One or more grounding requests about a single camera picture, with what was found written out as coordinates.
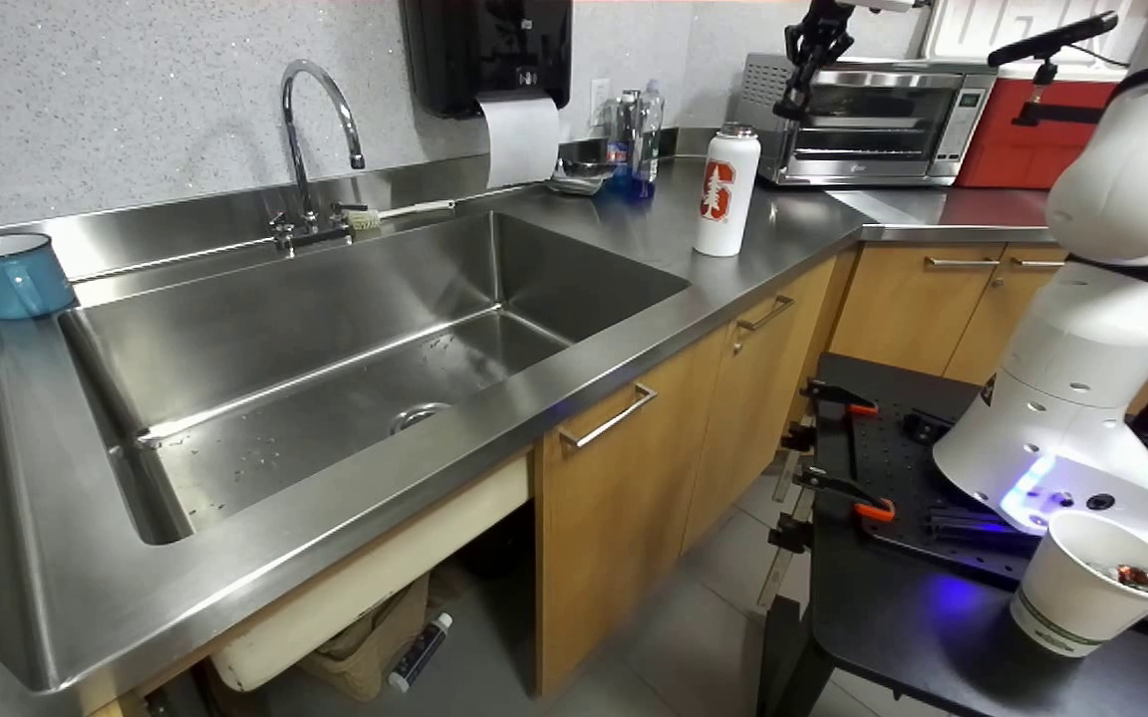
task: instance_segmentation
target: floor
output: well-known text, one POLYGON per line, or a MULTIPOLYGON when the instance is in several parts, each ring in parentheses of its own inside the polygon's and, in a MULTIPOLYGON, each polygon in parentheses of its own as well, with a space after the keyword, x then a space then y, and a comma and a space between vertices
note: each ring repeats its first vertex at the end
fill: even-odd
MULTIPOLYGON (((446 645, 411 693, 347 701, 303 673, 271 681, 259 701, 271 717, 753 717, 757 617, 753 601, 769 566, 765 530, 781 502, 761 478, 694 558, 658 590, 638 621, 614 637, 558 697, 526 693, 530 665, 530 578, 442 578, 454 613, 446 645)), ((809 558, 793 558, 781 590, 809 594, 809 558)), ((893 697, 853 673, 833 673, 817 717, 933 717, 937 709, 893 697)))

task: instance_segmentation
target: white robot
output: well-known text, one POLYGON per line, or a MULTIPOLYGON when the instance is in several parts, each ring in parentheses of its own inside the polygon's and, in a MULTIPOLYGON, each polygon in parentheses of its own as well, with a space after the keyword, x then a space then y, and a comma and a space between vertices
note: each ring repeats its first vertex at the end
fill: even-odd
MULTIPOLYGON (((821 12, 853 12, 849 4, 889 8, 813 0, 821 12)), ((789 100, 805 84, 785 88, 781 116, 805 108, 789 100)), ((1092 143, 1052 187, 1048 231, 1084 263, 1048 279, 997 378, 933 446, 933 462, 1024 534, 1044 534, 1052 510, 1080 506, 1148 538, 1148 446, 1124 422, 1148 382, 1148 32, 1092 143)))

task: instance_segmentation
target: black table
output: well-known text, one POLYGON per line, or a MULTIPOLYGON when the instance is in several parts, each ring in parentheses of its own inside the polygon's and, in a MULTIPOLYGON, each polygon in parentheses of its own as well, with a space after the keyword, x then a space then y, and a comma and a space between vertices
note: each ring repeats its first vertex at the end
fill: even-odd
MULTIPOLYGON (((905 466, 905 450, 881 450, 909 442, 901 414, 953 418, 973 402, 961 382, 853 359, 825 359, 821 378, 881 402, 881 418, 857 434, 857 470, 893 502, 929 470, 929 450, 921 466, 905 466)), ((849 474, 841 426, 825 422, 817 462, 849 474)), ((1001 582, 861 538, 849 502, 817 494, 809 613, 777 601, 765 617, 761 713, 809 713, 829 673, 849 669, 953 713, 1148 717, 1148 629, 1124 633, 1088 661, 1064 661, 1012 625, 1008 594, 1001 582)))

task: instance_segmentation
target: white wall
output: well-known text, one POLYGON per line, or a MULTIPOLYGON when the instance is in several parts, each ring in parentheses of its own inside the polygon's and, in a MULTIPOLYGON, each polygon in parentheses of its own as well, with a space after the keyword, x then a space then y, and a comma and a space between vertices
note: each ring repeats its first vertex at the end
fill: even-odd
MULTIPOLYGON (((781 48, 805 0, 574 0, 574 100, 658 80, 670 123, 725 120, 741 56, 781 48)), ((901 56, 913 16, 865 12, 857 52, 901 56)), ((307 56, 359 112, 371 167, 482 151, 482 123, 434 120, 407 88, 399 0, 0 0, 0 223, 144 207, 287 183, 279 76, 307 56)), ((343 139, 299 88, 311 175, 343 175, 343 139)))

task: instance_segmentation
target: stainless steel sink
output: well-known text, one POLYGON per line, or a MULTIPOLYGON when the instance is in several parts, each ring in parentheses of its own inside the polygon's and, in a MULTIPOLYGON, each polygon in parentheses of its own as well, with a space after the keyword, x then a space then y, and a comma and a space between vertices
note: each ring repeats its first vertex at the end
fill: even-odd
POLYGON ((466 215, 68 315, 140 534, 171 542, 686 283, 466 215))

